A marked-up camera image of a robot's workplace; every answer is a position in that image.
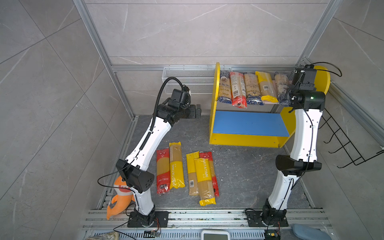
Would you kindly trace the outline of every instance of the blue shelf board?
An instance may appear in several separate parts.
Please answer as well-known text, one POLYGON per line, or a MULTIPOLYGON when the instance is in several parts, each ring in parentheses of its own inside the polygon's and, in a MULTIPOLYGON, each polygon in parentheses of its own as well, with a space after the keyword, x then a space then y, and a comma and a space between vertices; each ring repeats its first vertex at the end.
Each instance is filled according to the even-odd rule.
POLYGON ((289 137, 278 113, 216 111, 213 133, 289 137))

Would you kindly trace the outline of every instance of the display screen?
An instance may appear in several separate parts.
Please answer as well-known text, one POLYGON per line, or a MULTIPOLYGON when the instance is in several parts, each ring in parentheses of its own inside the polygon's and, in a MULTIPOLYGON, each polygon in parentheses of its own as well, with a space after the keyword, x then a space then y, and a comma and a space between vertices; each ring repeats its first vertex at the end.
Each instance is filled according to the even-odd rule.
POLYGON ((204 233, 204 240, 228 240, 228 236, 224 234, 204 233))

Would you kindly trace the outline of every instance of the red pasta package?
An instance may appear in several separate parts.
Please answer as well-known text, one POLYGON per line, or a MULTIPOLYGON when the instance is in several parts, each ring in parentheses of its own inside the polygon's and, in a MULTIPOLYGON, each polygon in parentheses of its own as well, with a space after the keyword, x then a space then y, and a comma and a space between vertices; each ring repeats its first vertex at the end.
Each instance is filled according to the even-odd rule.
POLYGON ((230 72, 229 76, 231 78, 232 105, 238 108, 247 108, 244 75, 230 72))
POLYGON ((214 186, 215 197, 218 197, 219 196, 218 185, 217 185, 217 178, 216 178, 215 169, 214 169, 214 159, 212 158, 212 152, 201 152, 200 157, 208 159, 209 161, 209 169, 211 170, 212 184, 214 186))
POLYGON ((157 194, 169 192, 169 148, 156 150, 157 162, 157 194))

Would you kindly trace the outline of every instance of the black mounting plate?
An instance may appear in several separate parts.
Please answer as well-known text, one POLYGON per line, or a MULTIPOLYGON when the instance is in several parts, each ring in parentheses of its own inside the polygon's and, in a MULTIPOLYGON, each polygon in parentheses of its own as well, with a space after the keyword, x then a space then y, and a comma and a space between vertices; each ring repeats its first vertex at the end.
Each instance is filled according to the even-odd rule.
MULTIPOLYGON (((249 227, 266 227, 262 222, 262 211, 246 210, 245 214, 247 215, 248 226, 249 227)), ((270 227, 278 227, 279 224, 276 221, 276 224, 270 227)), ((288 227, 288 222, 286 219, 280 221, 280 227, 288 227)))
MULTIPOLYGON (((133 216, 131 216, 131 214, 129 215, 127 227, 143 227, 143 225, 141 225, 141 223, 138 221, 137 214, 132 212, 132 215, 133 216)), ((169 212, 166 211, 155 211, 155 218, 158 218, 160 227, 168 226, 168 215, 169 212)), ((153 224, 150 227, 157 227, 156 224, 156 220, 154 220, 153 224)))

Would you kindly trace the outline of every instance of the toy shelf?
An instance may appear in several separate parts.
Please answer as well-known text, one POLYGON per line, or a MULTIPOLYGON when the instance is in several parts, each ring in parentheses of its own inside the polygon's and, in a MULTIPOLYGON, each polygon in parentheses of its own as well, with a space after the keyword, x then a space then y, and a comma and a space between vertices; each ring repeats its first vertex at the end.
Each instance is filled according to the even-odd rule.
MULTIPOLYGON (((315 68, 326 70, 322 66, 315 66, 315 68)), ((292 108, 283 108, 280 113, 217 110, 219 79, 220 63, 216 63, 209 121, 209 143, 250 147, 283 147, 296 129, 295 112, 288 113, 292 108)), ((318 71, 315 78, 317 91, 327 93, 330 79, 329 72, 318 71)))

